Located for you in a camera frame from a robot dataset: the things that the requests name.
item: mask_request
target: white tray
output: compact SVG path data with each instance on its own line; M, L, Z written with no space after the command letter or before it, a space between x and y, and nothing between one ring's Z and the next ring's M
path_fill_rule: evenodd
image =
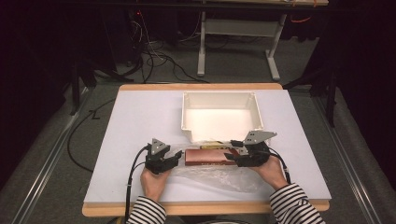
M262 131L256 95L251 91L186 91L181 130L192 143L244 140Z

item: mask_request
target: metal rail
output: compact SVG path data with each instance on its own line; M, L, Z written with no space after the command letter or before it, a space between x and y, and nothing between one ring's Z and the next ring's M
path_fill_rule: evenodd
M87 99L91 95L91 91L88 91L88 88L85 88L81 94L83 96L82 104L85 105ZM32 214L33 209L35 208L35 204L37 203L38 199L40 198L41 193L43 192L44 187L46 187L52 171L55 169L55 166L62 155L62 148L64 146L64 142L70 135L71 129L78 119L80 114L79 107L78 111L74 116L70 118L68 123L66 124L64 130L62 131L61 135L56 140L52 150L50 151L43 167L41 168L40 173L37 175L34 184L30 188L28 194L25 197L25 200L21 204L18 213L15 215L14 219L12 220L11 224L24 224L27 223L29 216Z
M341 167L344 170L346 175L346 179L349 182L350 187L352 188L353 193L355 194L356 200L361 207L361 211L364 214L364 217L369 224L381 224L381 220L379 219L378 214L375 211L375 208L370 200L369 195L367 194L367 190L361 182L358 174L356 173L352 162L350 161L347 151L345 150L340 138L338 137L337 131L330 125L325 116L325 108L323 103L320 101L318 97L313 98L314 105L319 110L319 114L321 115L326 127L329 131L329 134L334 141L336 147L336 153L338 159L340 160Z

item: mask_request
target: white desk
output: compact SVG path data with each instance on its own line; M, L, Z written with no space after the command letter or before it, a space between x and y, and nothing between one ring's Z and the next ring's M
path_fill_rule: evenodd
M283 0L204 0L206 2L221 2L221 3L254 3L254 4L270 4L282 5L290 7L293 1ZM295 6L327 6L328 0L296 0ZM282 34L287 15L280 16L279 21L238 21L238 20L217 20L207 19L206 13L201 15L201 46L198 55L198 77L205 75L205 35L247 35L247 36L267 36L272 38L272 45L265 50L266 60L270 68L272 79L280 80L277 72L274 54L280 35Z
M329 208L330 192L305 137L289 93L278 84L169 84L120 87L107 126L82 212L87 217L123 216L128 175L138 150L153 137L167 145L188 144L181 131L184 91L245 90L256 93L264 130L277 132L271 147L290 169L291 181L300 184L319 210ZM134 173L131 201L142 195L140 166ZM162 197L168 215L269 213L271 187L257 192L221 190L171 176Z

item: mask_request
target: hand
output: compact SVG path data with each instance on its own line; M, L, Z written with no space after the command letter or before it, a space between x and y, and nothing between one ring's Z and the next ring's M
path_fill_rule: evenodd
M280 161L277 157L270 156L265 164L249 168L256 171L274 190L281 189L289 184L283 176Z
M145 196L157 203L163 194L166 180L171 172L172 170L168 170L161 174L155 175L147 168L144 168L142 175L140 176L140 183Z

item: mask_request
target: plastic wrap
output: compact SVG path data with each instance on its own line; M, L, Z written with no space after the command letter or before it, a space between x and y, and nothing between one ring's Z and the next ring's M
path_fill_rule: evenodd
M178 162L178 167L172 171L172 176L182 176L199 183L236 192L253 192L258 190L263 181L256 172L247 167L236 165L199 165L186 166L184 164L184 151L186 148L199 148L198 145L171 146L169 155L183 151L183 156Z

